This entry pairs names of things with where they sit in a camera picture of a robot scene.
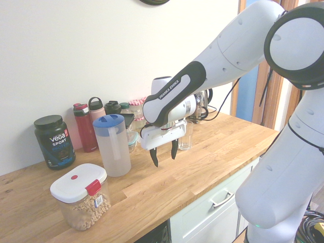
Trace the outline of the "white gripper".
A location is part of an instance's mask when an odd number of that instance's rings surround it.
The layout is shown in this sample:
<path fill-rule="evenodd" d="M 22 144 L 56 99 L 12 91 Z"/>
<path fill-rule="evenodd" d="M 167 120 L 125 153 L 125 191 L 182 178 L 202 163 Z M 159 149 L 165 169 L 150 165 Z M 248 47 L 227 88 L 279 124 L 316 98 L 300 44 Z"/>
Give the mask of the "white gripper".
<path fill-rule="evenodd" d="M 151 159 L 158 167 L 157 147 L 172 142 L 171 158 L 175 159 L 178 150 L 178 139 L 183 137 L 186 132 L 186 121 L 180 121 L 168 130 L 158 127 L 148 127 L 142 130 L 141 147 L 149 150 Z"/>

